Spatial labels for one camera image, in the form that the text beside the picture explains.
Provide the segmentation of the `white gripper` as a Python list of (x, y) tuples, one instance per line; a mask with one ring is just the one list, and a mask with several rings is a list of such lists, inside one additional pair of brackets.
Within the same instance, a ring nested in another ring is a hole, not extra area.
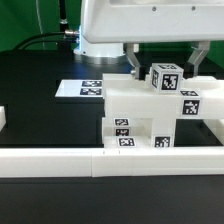
[(198, 75), (210, 42), (224, 40), (224, 0), (83, 0), (82, 35), (90, 43), (126, 43), (132, 76), (145, 79), (133, 43), (188, 42), (184, 77)]

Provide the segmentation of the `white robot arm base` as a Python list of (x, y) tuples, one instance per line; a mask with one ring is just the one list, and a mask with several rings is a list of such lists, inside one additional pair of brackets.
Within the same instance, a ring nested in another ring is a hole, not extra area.
[(122, 43), (92, 44), (79, 35), (78, 46), (73, 50), (76, 61), (97, 64), (114, 65), (128, 61)]

